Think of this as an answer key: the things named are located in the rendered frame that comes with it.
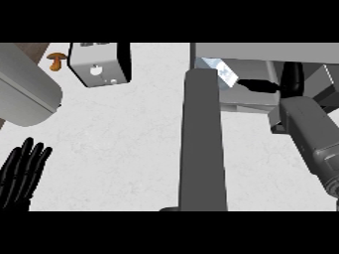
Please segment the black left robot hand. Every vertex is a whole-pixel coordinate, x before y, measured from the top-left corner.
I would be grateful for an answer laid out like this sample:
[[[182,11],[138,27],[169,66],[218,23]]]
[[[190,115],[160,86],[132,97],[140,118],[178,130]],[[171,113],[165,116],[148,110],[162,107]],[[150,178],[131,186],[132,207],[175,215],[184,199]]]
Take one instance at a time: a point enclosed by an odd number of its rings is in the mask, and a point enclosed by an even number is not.
[[[0,169],[0,212],[29,210],[51,153],[52,148],[44,147],[42,143],[33,144],[32,137],[11,150]]]

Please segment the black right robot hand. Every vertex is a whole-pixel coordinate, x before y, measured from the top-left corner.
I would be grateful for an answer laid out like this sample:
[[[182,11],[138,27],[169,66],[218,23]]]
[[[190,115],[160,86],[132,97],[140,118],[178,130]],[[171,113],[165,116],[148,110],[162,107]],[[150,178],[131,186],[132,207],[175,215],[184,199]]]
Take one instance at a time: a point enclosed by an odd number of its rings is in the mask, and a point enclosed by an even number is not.
[[[303,70],[302,63],[284,62],[280,82],[274,83],[262,79],[240,79],[237,84],[249,91],[261,93],[275,93],[281,98],[300,96],[303,93]]]

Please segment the grey microwave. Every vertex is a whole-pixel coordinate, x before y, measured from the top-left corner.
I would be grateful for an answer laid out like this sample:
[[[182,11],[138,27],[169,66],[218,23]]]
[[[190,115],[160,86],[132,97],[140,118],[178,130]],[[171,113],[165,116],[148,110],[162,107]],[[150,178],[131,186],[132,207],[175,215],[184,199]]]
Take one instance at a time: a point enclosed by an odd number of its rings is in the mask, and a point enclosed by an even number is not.
[[[339,43],[193,43],[191,67],[207,68],[200,58],[221,59],[238,80],[274,83],[280,82],[283,63],[302,63],[303,95],[326,110],[339,108]],[[278,92],[252,92],[236,83],[219,89],[219,103],[225,111],[265,113],[277,106]]]

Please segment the white milk carton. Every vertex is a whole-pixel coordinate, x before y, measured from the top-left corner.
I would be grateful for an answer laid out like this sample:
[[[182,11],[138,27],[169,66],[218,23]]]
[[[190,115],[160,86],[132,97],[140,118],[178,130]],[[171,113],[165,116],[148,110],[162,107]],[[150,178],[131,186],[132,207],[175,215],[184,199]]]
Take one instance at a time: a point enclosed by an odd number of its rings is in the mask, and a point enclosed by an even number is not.
[[[238,76],[225,62],[221,59],[200,58],[200,63],[204,65],[204,67],[216,71],[219,89],[230,89],[238,80]]]

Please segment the grey microwave door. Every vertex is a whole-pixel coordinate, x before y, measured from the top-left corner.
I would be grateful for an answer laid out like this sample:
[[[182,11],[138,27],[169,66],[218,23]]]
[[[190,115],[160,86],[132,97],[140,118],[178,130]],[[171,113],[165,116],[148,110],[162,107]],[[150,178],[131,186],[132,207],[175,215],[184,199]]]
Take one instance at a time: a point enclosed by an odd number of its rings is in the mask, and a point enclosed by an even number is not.
[[[184,77],[178,204],[162,211],[227,211],[218,74],[193,68]]]

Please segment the pale grey rounded appliance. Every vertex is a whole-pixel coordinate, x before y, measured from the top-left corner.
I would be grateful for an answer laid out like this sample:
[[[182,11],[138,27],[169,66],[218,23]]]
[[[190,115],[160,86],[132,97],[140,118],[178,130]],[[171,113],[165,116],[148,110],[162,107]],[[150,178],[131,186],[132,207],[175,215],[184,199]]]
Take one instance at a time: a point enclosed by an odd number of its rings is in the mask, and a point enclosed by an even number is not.
[[[0,118],[27,127],[61,104],[61,88],[13,43],[0,43]]]

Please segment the brown mushroom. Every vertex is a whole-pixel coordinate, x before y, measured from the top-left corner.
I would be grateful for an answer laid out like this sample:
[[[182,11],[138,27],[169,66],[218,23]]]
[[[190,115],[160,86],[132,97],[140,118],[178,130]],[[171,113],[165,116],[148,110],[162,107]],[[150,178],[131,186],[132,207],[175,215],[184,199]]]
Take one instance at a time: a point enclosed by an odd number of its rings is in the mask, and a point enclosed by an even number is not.
[[[61,60],[64,60],[67,56],[63,53],[51,53],[47,56],[47,59],[52,61],[52,64],[49,65],[51,71],[58,71],[61,68]]]

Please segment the silver toaster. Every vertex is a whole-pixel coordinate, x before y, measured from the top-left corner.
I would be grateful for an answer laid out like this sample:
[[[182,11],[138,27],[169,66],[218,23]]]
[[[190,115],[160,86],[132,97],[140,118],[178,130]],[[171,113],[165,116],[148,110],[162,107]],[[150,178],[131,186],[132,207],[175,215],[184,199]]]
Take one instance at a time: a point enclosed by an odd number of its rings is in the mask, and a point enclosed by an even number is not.
[[[129,43],[70,43],[67,66],[86,88],[129,83]]]

